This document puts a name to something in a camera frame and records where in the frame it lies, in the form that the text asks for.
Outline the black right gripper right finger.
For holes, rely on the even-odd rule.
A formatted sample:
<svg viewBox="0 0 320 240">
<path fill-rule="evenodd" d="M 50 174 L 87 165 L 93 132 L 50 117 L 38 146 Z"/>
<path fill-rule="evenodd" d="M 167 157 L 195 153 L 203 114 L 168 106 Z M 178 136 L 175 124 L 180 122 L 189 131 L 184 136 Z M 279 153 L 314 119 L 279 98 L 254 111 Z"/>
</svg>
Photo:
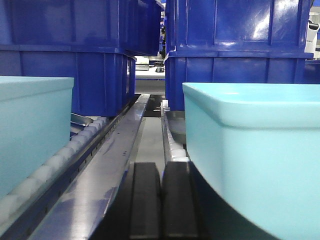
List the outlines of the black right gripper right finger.
<svg viewBox="0 0 320 240">
<path fill-rule="evenodd" d="M 162 179 L 165 240 L 273 240 L 227 204 L 195 165 L 169 161 Z"/>
</svg>

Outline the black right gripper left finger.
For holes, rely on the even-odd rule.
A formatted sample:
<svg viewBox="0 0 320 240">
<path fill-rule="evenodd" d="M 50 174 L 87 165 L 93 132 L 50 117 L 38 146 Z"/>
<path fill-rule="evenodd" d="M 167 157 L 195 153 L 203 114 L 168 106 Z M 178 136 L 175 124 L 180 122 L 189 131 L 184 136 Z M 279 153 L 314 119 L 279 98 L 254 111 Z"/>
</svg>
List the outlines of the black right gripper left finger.
<svg viewBox="0 0 320 240">
<path fill-rule="evenodd" d="M 154 162 L 130 164 L 114 201 L 91 239 L 159 240 L 160 191 L 160 176 Z"/>
</svg>

